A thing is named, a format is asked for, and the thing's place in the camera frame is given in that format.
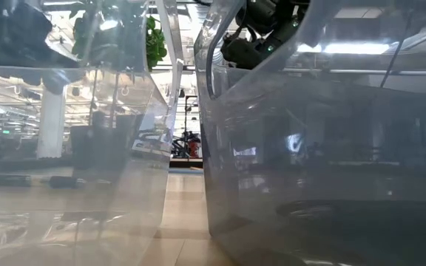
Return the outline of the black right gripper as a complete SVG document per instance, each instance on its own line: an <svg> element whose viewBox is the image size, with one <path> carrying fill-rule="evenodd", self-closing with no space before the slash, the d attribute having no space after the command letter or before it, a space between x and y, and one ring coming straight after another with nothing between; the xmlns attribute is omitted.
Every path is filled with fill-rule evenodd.
<svg viewBox="0 0 426 266"><path fill-rule="evenodd" d="M246 38L233 38L232 36L223 39L220 51L224 60L229 64L248 70L255 68L273 53L273 49L266 46L263 38L248 41Z"/></svg>

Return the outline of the black stand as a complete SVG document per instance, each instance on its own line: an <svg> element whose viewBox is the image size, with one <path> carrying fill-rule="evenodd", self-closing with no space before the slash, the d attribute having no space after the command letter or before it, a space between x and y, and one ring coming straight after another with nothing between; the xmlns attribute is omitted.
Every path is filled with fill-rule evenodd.
<svg viewBox="0 0 426 266"><path fill-rule="evenodd" d="M189 143L188 143L190 133L187 130L187 115L192 110L192 107L197 106L196 103L189 104L189 99L190 98L197 98L197 96L196 95L187 95L185 97L185 104L184 104L184 132L183 132L184 139L183 139L183 142L184 142L184 154L185 154L187 160L190 159L190 151L189 151Z"/></svg>

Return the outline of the potted green plant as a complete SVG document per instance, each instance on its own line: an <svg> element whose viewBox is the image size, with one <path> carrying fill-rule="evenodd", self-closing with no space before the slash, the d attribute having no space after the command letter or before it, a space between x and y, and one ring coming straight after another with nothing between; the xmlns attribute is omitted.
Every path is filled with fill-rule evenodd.
<svg viewBox="0 0 426 266"><path fill-rule="evenodd" d="M74 18L72 53L86 67L89 118L70 129L77 171L113 171L168 151L164 94L150 72L168 54L162 26L143 5L87 0Z"/></svg>

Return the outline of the red and black machine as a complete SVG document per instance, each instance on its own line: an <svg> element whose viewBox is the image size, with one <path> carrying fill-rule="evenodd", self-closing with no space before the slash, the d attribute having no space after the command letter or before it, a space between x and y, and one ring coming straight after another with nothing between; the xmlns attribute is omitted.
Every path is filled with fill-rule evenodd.
<svg viewBox="0 0 426 266"><path fill-rule="evenodd" d="M200 136L192 131L184 132L180 137L174 137L171 147L173 158L199 158Z"/></svg>

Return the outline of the smoky grey plastic container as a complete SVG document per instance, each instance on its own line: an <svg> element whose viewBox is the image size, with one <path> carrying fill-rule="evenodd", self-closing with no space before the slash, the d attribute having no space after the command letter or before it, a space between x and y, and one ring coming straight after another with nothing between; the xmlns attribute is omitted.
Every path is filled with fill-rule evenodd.
<svg viewBox="0 0 426 266"><path fill-rule="evenodd" d="M255 68L195 42L209 233L242 266L426 266L426 0L311 0Z"/></svg>

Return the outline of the white column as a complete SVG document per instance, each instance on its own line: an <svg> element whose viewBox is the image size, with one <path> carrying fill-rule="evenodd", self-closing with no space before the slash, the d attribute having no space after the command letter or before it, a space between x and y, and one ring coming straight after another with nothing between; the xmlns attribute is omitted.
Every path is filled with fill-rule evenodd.
<svg viewBox="0 0 426 266"><path fill-rule="evenodd" d="M61 94L54 95L45 89L41 99L40 123L36 156L58 158L62 155L64 139L64 112L66 106L65 88Z"/></svg>

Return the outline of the clear plastic container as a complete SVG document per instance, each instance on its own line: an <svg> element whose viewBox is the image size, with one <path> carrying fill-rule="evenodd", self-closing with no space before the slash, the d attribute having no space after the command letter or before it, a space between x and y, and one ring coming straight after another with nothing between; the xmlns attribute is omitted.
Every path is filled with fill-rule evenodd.
<svg viewBox="0 0 426 266"><path fill-rule="evenodd" d="M46 42L76 60L82 80L66 85L58 158L36 156L44 85L0 77L0 266L136 266L163 214L183 51L175 0L97 0L143 5L160 22L167 56L150 75L166 101L168 151L113 171L77 171L70 129L89 118L87 69L73 55L74 18L87 0L25 0L53 24Z"/></svg>

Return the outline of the black aluminium table frame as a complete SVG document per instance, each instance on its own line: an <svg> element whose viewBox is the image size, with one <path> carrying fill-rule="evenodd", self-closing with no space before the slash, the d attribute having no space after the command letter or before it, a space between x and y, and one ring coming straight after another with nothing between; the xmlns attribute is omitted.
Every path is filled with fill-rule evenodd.
<svg viewBox="0 0 426 266"><path fill-rule="evenodd" d="M201 158L172 158L169 162L170 168L202 168Z"/></svg>

